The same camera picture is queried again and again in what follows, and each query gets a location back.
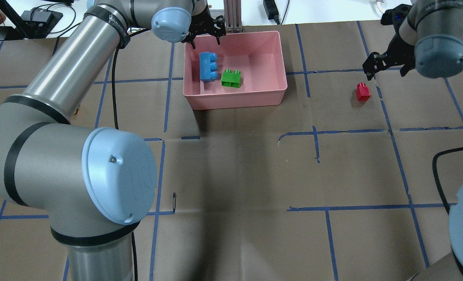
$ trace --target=pink plastic container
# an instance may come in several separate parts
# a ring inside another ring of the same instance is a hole
[[[201,36],[195,39],[196,50],[186,45],[183,94],[193,110],[259,107],[279,105],[287,89],[280,33],[277,31],[228,34],[221,38]],[[199,54],[217,53],[214,82],[200,81]],[[242,72],[240,88],[223,87],[225,69]]]

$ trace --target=white floor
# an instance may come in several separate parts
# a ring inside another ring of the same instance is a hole
[[[39,5],[51,4],[43,0],[7,0],[18,14],[30,10]],[[75,0],[73,7],[77,12],[75,23],[82,21],[86,11],[86,0]],[[280,19],[283,18],[287,6],[287,0],[276,0]],[[386,0],[383,9],[391,9],[399,4],[410,4],[411,0]],[[211,9],[224,9],[222,0],[208,0],[212,5]],[[52,8],[64,14],[63,18],[56,25],[54,32],[66,29],[74,18],[74,12],[64,6]],[[292,23],[327,23],[335,21],[367,21],[379,20],[381,12],[376,7],[376,0],[291,0],[290,7],[284,24]],[[242,0],[242,22],[243,25],[274,25],[274,21],[267,19],[262,0]],[[14,26],[9,20],[6,25]]]

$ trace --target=white cable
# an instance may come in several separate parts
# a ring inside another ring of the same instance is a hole
[[[382,8],[383,1],[376,0],[376,2],[377,2],[377,8],[379,8],[379,11],[381,11],[381,13],[384,14],[386,11]]]

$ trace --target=red toy block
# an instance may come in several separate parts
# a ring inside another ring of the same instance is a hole
[[[365,83],[359,83],[358,89],[356,90],[358,101],[368,101],[370,96],[372,96],[372,94],[370,94],[370,89],[368,89],[367,85],[365,85]]]

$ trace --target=green toy block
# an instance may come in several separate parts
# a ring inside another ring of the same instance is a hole
[[[240,87],[240,78],[242,77],[242,72],[235,71],[231,72],[231,69],[226,69],[221,75],[221,85],[225,87]]]

